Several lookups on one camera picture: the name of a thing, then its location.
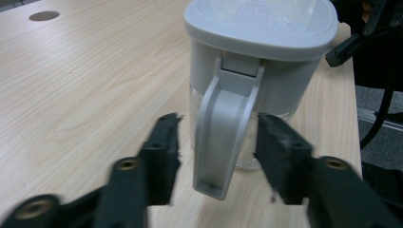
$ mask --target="black cable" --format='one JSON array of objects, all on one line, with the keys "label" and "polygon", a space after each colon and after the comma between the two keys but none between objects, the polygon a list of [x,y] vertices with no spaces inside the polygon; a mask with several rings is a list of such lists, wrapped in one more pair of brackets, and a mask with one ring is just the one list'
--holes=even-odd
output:
[{"label": "black cable", "polygon": [[385,121],[393,122],[396,124],[403,124],[403,112],[397,112],[397,113],[388,113],[386,115]]},{"label": "black cable", "polygon": [[399,44],[398,47],[396,47],[395,56],[393,58],[393,61],[391,62],[388,79],[385,84],[385,92],[383,93],[382,103],[380,105],[376,120],[373,126],[371,127],[370,131],[359,143],[359,147],[361,150],[364,149],[364,147],[375,137],[379,129],[382,127],[382,124],[385,122],[385,118],[386,115],[388,114],[389,107],[391,106],[391,100],[394,93],[393,89],[394,81],[397,78],[397,75],[399,74],[398,72],[399,68],[402,68],[402,65],[399,62],[403,58],[402,51],[403,51],[402,45]]}]

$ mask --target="table surface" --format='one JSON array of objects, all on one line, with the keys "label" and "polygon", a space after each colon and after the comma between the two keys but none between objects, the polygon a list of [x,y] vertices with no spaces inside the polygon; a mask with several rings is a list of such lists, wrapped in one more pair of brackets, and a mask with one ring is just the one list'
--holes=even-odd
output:
[{"label": "table surface", "polygon": [[[68,202],[106,183],[158,117],[178,112],[181,161],[172,205],[152,227],[307,227],[305,206],[272,203],[261,170],[236,170],[225,201],[192,188],[185,0],[40,1],[0,13],[0,218],[26,198]],[[36,12],[60,16],[30,21]],[[336,42],[347,37],[341,27]],[[321,61],[291,126],[359,172],[352,63]]]}]

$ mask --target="gray fabric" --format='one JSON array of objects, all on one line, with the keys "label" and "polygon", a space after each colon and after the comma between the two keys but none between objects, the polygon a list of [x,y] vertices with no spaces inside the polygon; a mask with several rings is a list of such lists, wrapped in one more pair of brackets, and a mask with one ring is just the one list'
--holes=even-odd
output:
[{"label": "gray fabric", "polygon": [[[24,0],[24,5],[37,1],[39,0]],[[0,12],[11,10],[21,6],[22,4],[20,0],[0,0]]]},{"label": "gray fabric", "polygon": [[[358,107],[377,111],[380,107],[383,89],[355,87]],[[403,93],[395,92],[389,113],[403,112]],[[362,140],[372,124],[358,121],[359,138]],[[361,151],[363,162],[387,169],[403,171],[403,132],[382,127],[374,139]]]}]

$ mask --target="white pitcher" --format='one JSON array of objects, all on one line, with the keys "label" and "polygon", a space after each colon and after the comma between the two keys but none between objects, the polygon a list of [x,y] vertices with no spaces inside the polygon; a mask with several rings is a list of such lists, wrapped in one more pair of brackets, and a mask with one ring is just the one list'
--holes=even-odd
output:
[{"label": "white pitcher", "polygon": [[329,0],[194,0],[184,19],[192,37],[193,187],[224,200],[239,153],[252,158],[253,113],[285,118],[297,110],[336,35],[336,11]]}]

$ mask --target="round hole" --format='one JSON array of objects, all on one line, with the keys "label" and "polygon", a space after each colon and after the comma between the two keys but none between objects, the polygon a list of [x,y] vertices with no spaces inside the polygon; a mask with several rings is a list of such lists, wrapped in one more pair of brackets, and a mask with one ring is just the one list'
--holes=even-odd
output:
[{"label": "round hole", "polygon": [[118,165],[118,169],[120,170],[130,170],[130,169],[134,169],[137,167],[137,162],[134,160],[126,160],[126,161],[122,161],[119,163]]},{"label": "round hole", "polygon": [[42,11],[32,14],[29,17],[31,21],[48,21],[58,17],[60,13],[58,11]]},{"label": "round hole", "polygon": [[15,217],[17,219],[32,219],[43,215],[51,208],[51,206],[52,203],[49,200],[37,200],[34,202],[30,202],[29,204],[21,208],[15,214]]},{"label": "round hole", "polygon": [[334,169],[345,169],[347,164],[344,161],[328,159],[325,161],[326,165]]}]

